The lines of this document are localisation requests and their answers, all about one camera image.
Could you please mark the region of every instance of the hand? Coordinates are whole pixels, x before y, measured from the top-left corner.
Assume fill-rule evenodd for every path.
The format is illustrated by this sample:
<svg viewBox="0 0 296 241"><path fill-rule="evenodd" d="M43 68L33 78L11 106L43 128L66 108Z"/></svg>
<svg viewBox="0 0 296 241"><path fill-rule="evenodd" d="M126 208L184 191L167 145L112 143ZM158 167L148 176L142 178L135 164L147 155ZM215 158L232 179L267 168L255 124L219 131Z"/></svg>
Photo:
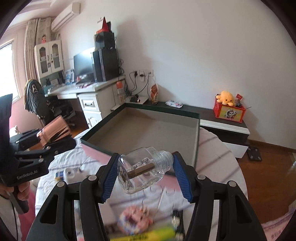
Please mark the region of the hand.
<svg viewBox="0 0 296 241"><path fill-rule="evenodd" d="M30 196L30 182L22 183L18 185L19 193L17 194L17 198L21 201L28 200ZM5 198L9 198L6 192L12 193L14 187L7 187L4 184L0 184L0 195Z"/></svg>

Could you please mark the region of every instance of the wooden stick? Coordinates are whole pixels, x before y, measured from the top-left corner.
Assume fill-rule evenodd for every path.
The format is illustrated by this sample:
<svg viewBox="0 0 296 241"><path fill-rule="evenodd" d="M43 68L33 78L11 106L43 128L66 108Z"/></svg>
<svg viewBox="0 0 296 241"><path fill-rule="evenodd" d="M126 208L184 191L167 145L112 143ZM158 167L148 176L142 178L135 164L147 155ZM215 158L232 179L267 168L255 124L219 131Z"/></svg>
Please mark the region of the wooden stick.
<svg viewBox="0 0 296 241"><path fill-rule="evenodd" d="M146 172L149 172L151 170L153 170L155 168L155 165L154 163L150 162L149 164L145 165L145 166L142 166L142 167L139 167L139 168L136 168L130 172L128 172L128 178L129 179L132 179L132 178L135 178L139 175L142 175L143 173L146 173Z"/></svg>

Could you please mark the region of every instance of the window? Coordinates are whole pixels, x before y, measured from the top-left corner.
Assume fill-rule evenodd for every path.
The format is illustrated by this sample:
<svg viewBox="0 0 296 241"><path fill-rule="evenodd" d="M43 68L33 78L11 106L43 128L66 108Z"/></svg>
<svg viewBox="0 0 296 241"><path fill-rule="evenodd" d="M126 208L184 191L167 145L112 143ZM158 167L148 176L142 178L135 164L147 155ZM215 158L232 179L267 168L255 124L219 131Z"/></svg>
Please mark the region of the window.
<svg viewBox="0 0 296 241"><path fill-rule="evenodd" d="M13 101L19 99L13 68L12 42L0 48L0 97L13 94Z"/></svg>

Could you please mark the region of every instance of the glass jar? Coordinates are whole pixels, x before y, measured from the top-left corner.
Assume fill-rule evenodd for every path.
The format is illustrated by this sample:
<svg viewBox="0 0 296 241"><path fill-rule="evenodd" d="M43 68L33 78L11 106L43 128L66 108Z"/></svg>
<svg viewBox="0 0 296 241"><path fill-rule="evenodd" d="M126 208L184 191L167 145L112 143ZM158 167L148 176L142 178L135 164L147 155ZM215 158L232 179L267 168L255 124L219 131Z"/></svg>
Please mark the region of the glass jar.
<svg viewBox="0 0 296 241"><path fill-rule="evenodd" d="M139 148L118 159L118 180L127 194L136 193L162 179L173 167L170 152L154 147Z"/></svg>

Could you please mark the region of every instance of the computer monitor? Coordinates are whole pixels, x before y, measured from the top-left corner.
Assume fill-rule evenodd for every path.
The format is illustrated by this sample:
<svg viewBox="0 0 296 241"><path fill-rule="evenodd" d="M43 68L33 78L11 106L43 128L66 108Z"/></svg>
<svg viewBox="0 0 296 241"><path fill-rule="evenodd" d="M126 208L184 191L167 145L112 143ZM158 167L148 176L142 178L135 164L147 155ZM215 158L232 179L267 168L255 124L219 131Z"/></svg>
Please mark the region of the computer monitor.
<svg viewBox="0 0 296 241"><path fill-rule="evenodd" d="M95 48L89 48L74 56L74 79L80 76L81 82L94 82L93 52Z"/></svg>

